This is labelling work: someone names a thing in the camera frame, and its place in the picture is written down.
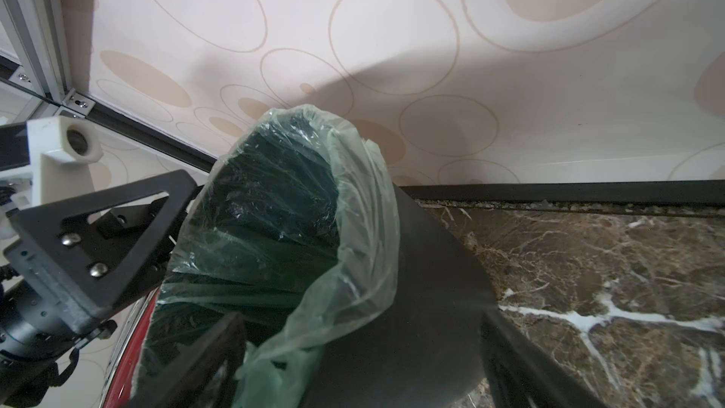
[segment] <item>trash bag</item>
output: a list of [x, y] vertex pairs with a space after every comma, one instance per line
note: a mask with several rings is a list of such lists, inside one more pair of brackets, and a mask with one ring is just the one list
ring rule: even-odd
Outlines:
[[217, 161], [191, 207], [135, 387], [239, 312], [248, 343], [234, 406], [297, 406], [324, 345], [392, 304], [399, 245], [376, 143], [312, 105], [268, 111]]

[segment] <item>metal frame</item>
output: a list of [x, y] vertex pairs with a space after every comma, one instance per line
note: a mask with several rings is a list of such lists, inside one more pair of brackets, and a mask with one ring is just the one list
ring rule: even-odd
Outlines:
[[213, 156], [177, 141], [98, 102], [88, 112], [86, 119], [204, 172], [210, 172], [217, 161]]
[[109, 359], [109, 366], [108, 369], [106, 369], [105, 381], [103, 389], [101, 390], [99, 408], [102, 408], [106, 402], [106, 396], [111, 389], [113, 378], [116, 375], [116, 370], [125, 356], [126, 349], [128, 349], [129, 343], [131, 342], [133, 331], [135, 331], [136, 327], [139, 326], [139, 323], [143, 319], [144, 314], [147, 312], [149, 305], [155, 302], [158, 290], [158, 288], [155, 288], [149, 292], [146, 298], [139, 299], [132, 305], [131, 311], [128, 313], [128, 317], [126, 318], [120, 334], [118, 335], [119, 340], [113, 347], [111, 359]]
[[13, 123], [22, 123], [30, 119], [40, 119], [52, 116], [57, 106], [47, 103], [32, 91], [32, 84], [23, 80], [26, 78], [25, 69], [13, 60], [0, 56], [0, 89], [8, 90], [14, 95], [19, 95], [27, 102], [23, 110], [13, 119]]
[[5, 28], [32, 89], [56, 103], [71, 87], [59, 0], [0, 0]]

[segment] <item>wall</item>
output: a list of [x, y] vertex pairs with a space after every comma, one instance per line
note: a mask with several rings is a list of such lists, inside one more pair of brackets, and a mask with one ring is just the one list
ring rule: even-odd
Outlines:
[[210, 154], [312, 103], [396, 182], [725, 178], [721, 0], [62, 0], [74, 83]]

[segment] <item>marble floor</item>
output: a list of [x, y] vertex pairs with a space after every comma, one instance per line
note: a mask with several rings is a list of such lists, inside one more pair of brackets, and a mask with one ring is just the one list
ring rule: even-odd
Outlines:
[[[503, 313], [607, 405], [725, 403], [725, 210], [421, 205], [480, 259]], [[483, 381], [449, 408], [489, 406]]]

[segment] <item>black baseboard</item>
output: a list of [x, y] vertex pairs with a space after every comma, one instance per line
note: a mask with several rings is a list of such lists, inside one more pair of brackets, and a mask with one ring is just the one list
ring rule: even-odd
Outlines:
[[725, 180], [406, 186], [419, 200], [725, 206]]
[[[86, 119], [209, 172], [216, 162], [185, 143], [96, 103]], [[424, 201], [588, 202], [606, 204], [725, 206], [725, 180], [672, 182], [560, 183], [528, 185], [405, 186]]]
[[86, 116], [86, 119], [100, 124], [109, 130], [116, 131], [129, 139], [147, 145], [161, 153], [167, 154], [172, 158], [184, 161], [186, 164], [194, 166], [204, 172], [211, 171], [212, 166], [217, 161], [213, 156], [209, 156], [183, 142], [170, 138], [166, 134], [162, 134], [102, 104], [96, 103]]

